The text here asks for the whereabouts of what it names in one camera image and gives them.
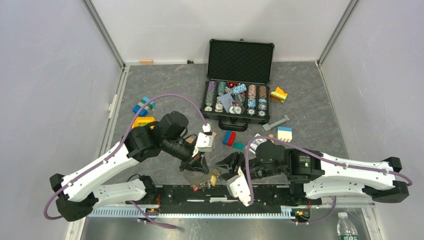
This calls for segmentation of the yellow key tag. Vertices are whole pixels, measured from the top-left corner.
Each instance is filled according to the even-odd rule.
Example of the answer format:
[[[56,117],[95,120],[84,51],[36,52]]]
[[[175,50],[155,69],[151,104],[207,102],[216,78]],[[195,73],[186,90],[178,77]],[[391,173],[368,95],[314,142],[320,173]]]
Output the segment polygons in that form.
[[[209,179],[209,183],[211,186],[215,186],[217,184],[218,178],[216,175],[211,175]]]

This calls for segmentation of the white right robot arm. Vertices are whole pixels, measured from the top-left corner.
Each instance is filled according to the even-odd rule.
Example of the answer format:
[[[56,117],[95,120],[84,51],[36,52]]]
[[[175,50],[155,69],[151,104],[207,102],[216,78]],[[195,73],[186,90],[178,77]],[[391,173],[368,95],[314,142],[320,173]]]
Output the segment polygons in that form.
[[[316,150],[285,148],[267,140],[255,150],[255,158],[245,161],[243,152],[234,152],[217,166],[228,170],[226,180],[240,183],[244,203],[251,199],[247,180],[285,175],[289,181],[289,199],[297,204],[322,197],[361,196],[378,203],[400,203],[410,193],[408,184],[396,179],[402,170],[399,158],[378,162],[344,159]]]

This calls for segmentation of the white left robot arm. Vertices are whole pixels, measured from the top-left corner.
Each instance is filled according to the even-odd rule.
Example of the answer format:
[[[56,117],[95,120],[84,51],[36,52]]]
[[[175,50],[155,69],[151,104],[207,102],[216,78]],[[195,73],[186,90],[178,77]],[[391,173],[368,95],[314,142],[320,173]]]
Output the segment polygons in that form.
[[[160,121],[130,128],[120,142],[82,169],[68,175],[52,175],[49,182],[55,192],[52,198],[60,214],[58,218],[74,222],[97,208],[117,202],[142,200],[145,204],[153,203],[157,190],[148,176],[110,185],[105,182],[161,152],[179,159],[180,171],[208,174],[204,153],[213,148],[211,125],[203,125],[202,131],[188,142],[185,137],[188,123],[185,115],[173,111]]]

